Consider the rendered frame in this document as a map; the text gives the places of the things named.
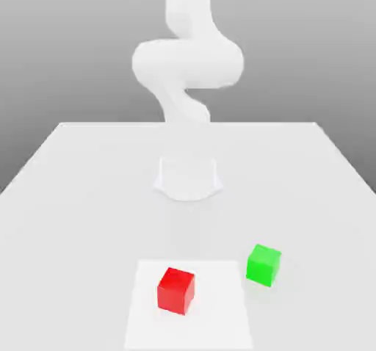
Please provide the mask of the small red cube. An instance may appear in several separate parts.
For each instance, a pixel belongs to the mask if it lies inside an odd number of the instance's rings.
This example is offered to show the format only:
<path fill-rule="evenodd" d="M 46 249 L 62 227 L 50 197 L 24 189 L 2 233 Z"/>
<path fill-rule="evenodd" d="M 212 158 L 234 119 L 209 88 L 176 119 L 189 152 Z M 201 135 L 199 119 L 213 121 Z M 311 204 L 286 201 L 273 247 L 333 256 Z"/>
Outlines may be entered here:
<path fill-rule="evenodd" d="M 195 275 L 168 267 L 157 286 L 160 309 L 185 315 L 195 296 Z"/>

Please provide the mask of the small green cube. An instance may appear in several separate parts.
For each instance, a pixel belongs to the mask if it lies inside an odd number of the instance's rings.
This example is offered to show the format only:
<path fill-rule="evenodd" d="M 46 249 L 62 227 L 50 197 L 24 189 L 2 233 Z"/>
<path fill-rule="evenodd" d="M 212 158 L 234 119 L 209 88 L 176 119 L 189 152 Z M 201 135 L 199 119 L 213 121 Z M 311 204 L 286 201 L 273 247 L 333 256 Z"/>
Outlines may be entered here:
<path fill-rule="evenodd" d="M 271 287 L 278 273 L 281 251 L 256 244 L 248 256 L 246 278 Z"/>

